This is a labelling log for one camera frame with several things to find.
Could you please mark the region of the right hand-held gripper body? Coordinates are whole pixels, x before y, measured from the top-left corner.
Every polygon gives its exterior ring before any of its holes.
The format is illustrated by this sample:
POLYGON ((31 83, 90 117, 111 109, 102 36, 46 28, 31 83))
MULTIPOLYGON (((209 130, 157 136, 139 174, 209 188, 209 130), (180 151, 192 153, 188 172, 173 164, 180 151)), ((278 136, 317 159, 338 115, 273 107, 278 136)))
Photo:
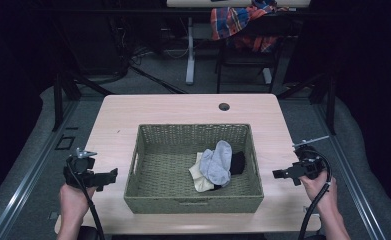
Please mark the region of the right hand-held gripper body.
POLYGON ((326 137, 320 137, 310 140, 302 140, 294 144, 294 153, 298 162, 293 164, 295 178, 306 176, 311 180, 316 179, 324 170, 330 170, 329 162, 326 157, 319 153, 311 143, 324 140, 326 137))

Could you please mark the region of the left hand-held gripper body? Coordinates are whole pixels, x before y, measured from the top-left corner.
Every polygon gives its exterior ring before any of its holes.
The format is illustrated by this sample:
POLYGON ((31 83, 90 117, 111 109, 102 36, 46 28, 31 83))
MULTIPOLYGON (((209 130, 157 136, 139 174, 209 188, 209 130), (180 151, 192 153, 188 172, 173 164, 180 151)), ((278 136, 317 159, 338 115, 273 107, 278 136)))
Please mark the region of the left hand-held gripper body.
POLYGON ((77 148, 74 155, 66 159, 63 176, 67 185, 75 188, 97 187, 95 173, 92 171, 96 152, 77 148))

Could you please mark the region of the person's left hand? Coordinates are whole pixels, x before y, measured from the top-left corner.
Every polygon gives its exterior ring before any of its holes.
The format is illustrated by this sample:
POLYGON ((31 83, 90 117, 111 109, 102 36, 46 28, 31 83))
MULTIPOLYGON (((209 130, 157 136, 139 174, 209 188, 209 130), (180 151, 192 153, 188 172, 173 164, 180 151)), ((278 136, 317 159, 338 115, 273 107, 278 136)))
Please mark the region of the person's left hand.
POLYGON ((86 195, 80 189, 64 184, 59 199, 62 219, 66 223, 81 223, 89 209, 86 195))

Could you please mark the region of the black sock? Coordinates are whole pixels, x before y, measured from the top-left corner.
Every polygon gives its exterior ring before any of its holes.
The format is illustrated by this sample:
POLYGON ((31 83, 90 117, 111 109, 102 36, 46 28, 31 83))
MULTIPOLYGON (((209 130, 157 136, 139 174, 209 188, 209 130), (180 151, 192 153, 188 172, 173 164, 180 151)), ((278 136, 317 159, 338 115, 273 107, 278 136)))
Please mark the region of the black sock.
POLYGON ((245 169, 246 158, 242 151, 232 155, 230 173, 232 175, 242 174, 245 169))

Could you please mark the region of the green woven basket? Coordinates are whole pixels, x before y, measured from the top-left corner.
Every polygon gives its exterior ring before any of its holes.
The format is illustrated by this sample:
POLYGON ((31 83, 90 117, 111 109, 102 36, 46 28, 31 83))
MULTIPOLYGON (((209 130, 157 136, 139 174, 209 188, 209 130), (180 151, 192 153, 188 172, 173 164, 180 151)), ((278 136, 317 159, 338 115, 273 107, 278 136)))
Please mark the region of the green woven basket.
POLYGON ((124 200, 135 214, 253 213, 264 193, 248 124, 142 124, 124 200), (219 189, 199 193, 189 168, 198 152, 224 140, 242 151, 245 169, 219 189))

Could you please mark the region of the black metal stand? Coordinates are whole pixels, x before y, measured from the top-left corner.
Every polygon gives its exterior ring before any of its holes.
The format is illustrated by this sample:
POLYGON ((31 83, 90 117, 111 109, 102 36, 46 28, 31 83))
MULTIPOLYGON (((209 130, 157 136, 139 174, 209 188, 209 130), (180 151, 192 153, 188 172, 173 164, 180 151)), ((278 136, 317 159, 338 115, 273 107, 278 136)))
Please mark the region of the black metal stand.
POLYGON ((325 124, 332 135, 335 135, 334 119, 336 104, 336 85, 337 79, 331 73, 319 73, 316 76, 296 84, 289 90, 277 95, 278 99, 286 99, 291 95, 301 91, 305 87, 312 85, 313 90, 310 93, 309 101, 311 104, 319 104, 324 97, 326 100, 325 124))
POLYGON ((58 73, 54 79, 53 85, 55 111, 53 132, 57 131, 63 123, 63 93, 72 101, 78 101, 81 98, 82 94, 77 87, 78 83, 89 87, 103 96, 112 95, 111 91, 101 87, 75 71, 68 70, 58 73))

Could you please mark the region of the grey sock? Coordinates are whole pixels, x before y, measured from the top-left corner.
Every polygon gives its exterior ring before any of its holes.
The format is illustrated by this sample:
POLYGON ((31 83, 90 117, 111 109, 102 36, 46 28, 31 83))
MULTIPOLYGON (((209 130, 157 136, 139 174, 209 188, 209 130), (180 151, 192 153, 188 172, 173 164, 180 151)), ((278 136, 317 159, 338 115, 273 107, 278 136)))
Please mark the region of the grey sock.
POLYGON ((214 150, 206 149, 201 156, 199 170, 214 185, 226 186, 231 180, 231 145, 220 140, 214 150))

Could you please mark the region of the cream sock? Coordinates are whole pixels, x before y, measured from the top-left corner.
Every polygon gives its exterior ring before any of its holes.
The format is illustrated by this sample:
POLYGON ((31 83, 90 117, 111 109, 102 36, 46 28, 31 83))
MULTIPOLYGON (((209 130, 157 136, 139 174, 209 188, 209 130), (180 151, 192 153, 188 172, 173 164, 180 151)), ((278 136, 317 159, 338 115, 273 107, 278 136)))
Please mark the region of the cream sock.
POLYGON ((202 153, 198 152, 196 155, 195 164, 189 168, 189 172, 193 179, 194 188, 199 193, 212 191, 215 189, 215 185, 211 183, 200 171, 201 158, 202 158, 202 153))

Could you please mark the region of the black chair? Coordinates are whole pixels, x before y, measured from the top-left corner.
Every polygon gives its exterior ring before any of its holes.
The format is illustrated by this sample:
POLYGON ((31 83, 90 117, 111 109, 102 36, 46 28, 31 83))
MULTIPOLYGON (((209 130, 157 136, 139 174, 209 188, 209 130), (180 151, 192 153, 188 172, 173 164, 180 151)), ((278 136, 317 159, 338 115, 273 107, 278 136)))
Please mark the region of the black chair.
POLYGON ((239 33, 222 41, 219 49, 218 59, 216 62, 216 93, 221 92, 221 85, 242 85, 242 82, 223 82, 222 68, 232 68, 235 72, 236 68, 258 68, 258 74, 261 74, 264 69, 268 68, 271 71, 271 81, 263 84, 268 87, 268 92, 271 93, 274 86, 274 80, 280 62, 280 57, 283 51, 284 43, 289 37, 294 36, 296 29, 294 21, 289 17, 278 16, 263 16, 248 23, 248 25, 239 33), (260 37, 260 43, 266 42, 265 38, 275 40, 266 52, 260 50, 253 51, 247 47, 231 47, 228 42, 235 40, 237 37, 260 37))

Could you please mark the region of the white desk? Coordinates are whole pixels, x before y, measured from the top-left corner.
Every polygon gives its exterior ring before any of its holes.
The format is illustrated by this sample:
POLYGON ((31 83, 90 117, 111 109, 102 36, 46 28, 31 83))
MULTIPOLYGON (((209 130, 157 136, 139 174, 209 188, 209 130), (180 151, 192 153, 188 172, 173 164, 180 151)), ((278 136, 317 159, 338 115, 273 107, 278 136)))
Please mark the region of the white desk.
MULTIPOLYGON (((216 8, 216 7, 246 7, 253 0, 167 0, 167 6, 183 10, 200 10, 201 8, 216 8)), ((290 8, 304 8, 310 5, 311 0, 277 0, 277 3, 290 8)), ((188 62, 186 71, 186 84, 194 83, 195 70, 195 54, 194 54, 194 38, 193 38, 193 22, 192 18, 188 18, 188 62)))

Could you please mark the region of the plaid cloth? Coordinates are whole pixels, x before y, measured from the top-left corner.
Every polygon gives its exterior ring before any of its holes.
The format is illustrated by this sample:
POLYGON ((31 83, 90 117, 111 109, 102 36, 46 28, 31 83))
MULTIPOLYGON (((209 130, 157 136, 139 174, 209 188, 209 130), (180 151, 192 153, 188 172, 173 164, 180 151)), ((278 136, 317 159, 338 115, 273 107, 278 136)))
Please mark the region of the plaid cloth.
POLYGON ((275 0, 251 0, 247 7, 213 8, 210 14, 212 39, 224 40, 230 48, 238 50, 270 53, 283 40, 282 36, 251 35, 243 30, 250 22, 276 11, 285 11, 285 8, 278 8, 275 0))

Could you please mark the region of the black floor outlet frame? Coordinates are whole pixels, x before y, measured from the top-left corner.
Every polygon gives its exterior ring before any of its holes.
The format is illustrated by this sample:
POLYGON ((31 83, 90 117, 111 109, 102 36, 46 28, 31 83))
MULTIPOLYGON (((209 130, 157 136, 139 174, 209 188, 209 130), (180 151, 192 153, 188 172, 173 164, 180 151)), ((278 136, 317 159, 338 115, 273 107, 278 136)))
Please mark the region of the black floor outlet frame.
POLYGON ((55 149, 56 150, 70 150, 71 147, 73 146, 73 143, 75 141, 74 136, 66 136, 62 135, 57 142, 55 149))

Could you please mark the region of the aluminium floor rail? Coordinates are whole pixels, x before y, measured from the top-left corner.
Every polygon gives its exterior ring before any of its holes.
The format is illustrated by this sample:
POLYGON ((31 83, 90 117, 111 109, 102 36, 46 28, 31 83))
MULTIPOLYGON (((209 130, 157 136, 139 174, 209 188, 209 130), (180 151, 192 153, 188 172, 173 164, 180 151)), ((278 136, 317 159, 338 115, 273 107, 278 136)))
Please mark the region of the aluminium floor rail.
POLYGON ((64 124, 79 102, 65 104, 62 120, 54 130, 54 106, 43 105, 41 115, 11 170, 0 186, 0 240, 5 240, 44 170, 49 153, 61 138, 64 124))
POLYGON ((329 136, 329 142, 335 152, 336 164, 340 175, 345 182, 345 186, 349 191, 350 197, 353 200, 356 211, 368 233, 369 239, 387 240, 382 224, 378 221, 378 217, 371 205, 370 199, 362 188, 361 178, 353 168, 352 160, 348 156, 348 152, 342 146, 343 141, 341 139, 341 134, 332 134, 325 121, 326 113, 321 105, 316 105, 313 109, 318 117, 322 130, 329 136))

